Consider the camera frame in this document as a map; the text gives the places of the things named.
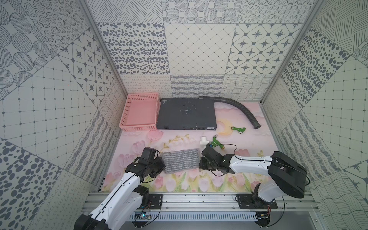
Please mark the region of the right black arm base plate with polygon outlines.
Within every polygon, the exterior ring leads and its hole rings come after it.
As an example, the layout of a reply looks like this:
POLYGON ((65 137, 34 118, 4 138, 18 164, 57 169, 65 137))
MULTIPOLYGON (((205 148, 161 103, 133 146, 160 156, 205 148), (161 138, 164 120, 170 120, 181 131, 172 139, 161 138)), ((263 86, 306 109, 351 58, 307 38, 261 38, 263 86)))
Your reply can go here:
POLYGON ((260 199, 257 195, 250 193, 237 194, 235 200, 240 209, 278 209, 275 200, 268 203, 260 199))

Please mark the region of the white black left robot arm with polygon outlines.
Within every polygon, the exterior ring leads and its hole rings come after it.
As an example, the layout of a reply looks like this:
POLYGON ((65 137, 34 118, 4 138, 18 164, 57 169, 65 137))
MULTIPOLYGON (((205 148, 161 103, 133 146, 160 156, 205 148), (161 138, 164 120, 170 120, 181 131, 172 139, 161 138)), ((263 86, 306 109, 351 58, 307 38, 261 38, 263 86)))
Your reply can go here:
POLYGON ((142 186, 147 176, 155 178, 165 169, 161 153, 145 147, 126 168, 113 191, 89 215, 80 215, 74 224, 75 230, 119 230, 129 216, 138 208, 145 208, 149 189, 142 186))

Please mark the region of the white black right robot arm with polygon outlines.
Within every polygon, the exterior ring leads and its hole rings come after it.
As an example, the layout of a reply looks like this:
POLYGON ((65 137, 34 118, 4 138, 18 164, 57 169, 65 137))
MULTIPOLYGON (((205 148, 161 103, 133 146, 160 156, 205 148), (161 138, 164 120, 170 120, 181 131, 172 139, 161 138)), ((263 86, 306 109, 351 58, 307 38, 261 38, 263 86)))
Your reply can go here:
POLYGON ((242 157, 235 153, 222 155, 213 145, 207 144, 201 154, 201 170, 269 176, 270 181, 257 184, 252 192, 255 199, 266 203, 286 195, 304 198, 305 187, 310 182, 307 169, 280 151, 274 151, 271 156, 266 157, 242 157))

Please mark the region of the grey striped square dishcloth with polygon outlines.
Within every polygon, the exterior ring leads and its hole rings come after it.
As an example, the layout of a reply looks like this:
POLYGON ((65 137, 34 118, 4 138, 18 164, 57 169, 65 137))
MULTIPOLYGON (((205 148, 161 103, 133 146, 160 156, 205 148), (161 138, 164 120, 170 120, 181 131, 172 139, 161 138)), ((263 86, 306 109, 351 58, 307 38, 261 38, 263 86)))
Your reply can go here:
POLYGON ((197 169, 200 164, 199 149, 184 149, 162 154, 166 168, 165 174, 197 169))

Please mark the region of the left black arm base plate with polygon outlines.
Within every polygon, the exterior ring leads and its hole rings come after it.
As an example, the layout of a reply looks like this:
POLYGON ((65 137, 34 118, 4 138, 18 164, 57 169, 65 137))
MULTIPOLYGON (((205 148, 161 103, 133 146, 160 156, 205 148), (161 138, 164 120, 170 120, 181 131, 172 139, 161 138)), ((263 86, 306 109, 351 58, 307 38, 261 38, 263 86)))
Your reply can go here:
POLYGON ((161 209, 163 194, 148 194, 142 197, 141 210, 161 209))

